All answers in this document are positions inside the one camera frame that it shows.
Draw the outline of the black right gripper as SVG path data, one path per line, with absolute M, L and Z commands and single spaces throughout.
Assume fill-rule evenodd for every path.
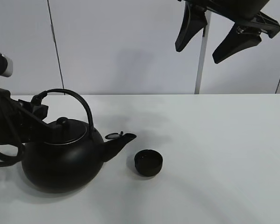
M 261 12 L 267 0 L 185 0 L 181 28 L 175 41 L 175 50 L 181 52 L 190 40 L 207 26 L 207 10 L 225 17 L 235 24 L 212 56 L 215 63 L 261 43 L 261 32 L 274 38 L 280 24 Z

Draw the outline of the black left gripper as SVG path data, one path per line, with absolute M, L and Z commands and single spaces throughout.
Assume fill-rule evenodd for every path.
M 8 90 L 0 89 L 0 145 L 53 142 L 60 137 L 59 127 L 43 121 L 49 110 L 42 105 L 46 96 L 47 92 L 41 92 L 30 102 L 14 100 Z

